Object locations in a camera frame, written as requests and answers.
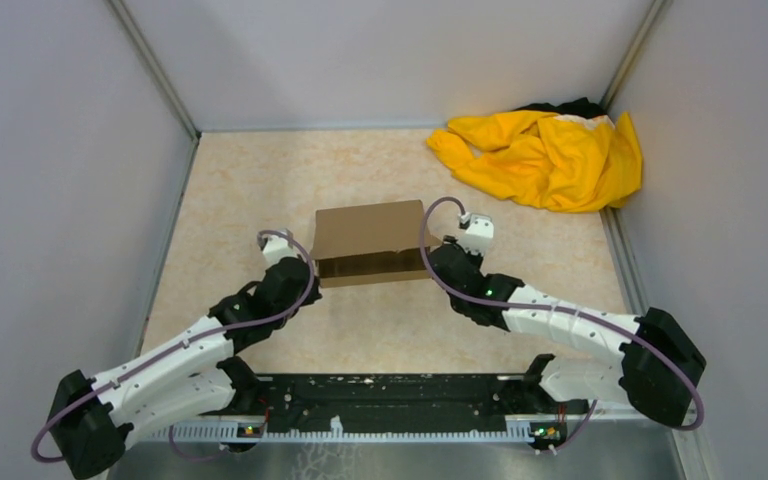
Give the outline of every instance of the white wall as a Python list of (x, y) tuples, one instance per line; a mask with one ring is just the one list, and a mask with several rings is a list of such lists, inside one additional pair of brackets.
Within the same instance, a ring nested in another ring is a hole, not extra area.
[(202, 130), (437, 125), (605, 91), (650, 0), (129, 0)]
[(0, 2), (0, 479), (71, 478), (31, 440), (133, 353), (188, 149), (103, 2)]
[(615, 110), (646, 157), (622, 216), (650, 303), (708, 358), (723, 478), (768, 478), (768, 2), (675, 2)]

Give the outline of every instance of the cardboard box lid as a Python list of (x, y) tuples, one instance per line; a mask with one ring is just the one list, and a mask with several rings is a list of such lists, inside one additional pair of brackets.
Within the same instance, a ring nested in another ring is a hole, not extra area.
[[(311, 256), (324, 260), (419, 248), (424, 214), (420, 200), (317, 210)], [(426, 246), (441, 243), (426, 229)]]

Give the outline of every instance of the black fabric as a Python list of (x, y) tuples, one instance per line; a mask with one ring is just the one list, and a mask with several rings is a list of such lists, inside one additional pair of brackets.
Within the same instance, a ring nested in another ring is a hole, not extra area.
[(562, 103), (558, 106), (552, 105), (551, 103), (531, 103), (524, 107), (519, 107), (514, 111), (519, 110), (554, 112), (560, 115), (577, 115), (584, 118), (596, 118), (608, 114), (604, 108), (591, 102), (587, 97), (581, 97), (578, 100)]

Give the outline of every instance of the open cardboard box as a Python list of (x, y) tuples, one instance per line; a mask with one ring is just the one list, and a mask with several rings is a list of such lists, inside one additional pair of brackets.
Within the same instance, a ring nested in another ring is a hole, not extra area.
[[(420, 200), (316, 211), (311, 255), (323, 288), (428, 278), (419, 254)], [(442, 242), (425, 231), (427, 249)]]

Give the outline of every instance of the beige tabletop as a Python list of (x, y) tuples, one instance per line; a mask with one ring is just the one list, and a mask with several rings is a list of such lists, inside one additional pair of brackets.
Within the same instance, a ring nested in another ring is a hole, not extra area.
[[(624, 311), (598, 214), (500, 202), (451, 178), (425, 146), (430, 130), (205, 134), (148, 323), (143, 351), (186, 329), (222, 297), (263, 275), (255, 234), (289, 228), (310, 247), (317, 209), (443, 195), (490, 215), (484, 272)], [(456, 209), (431, 219), (456, 234)], [(552, 341), (480, 327), (454, 313), (431, 280), (324, 289), (324, 298), (241, 353), (259, 373), (521, 372), (540, 353), (580, 356)]]

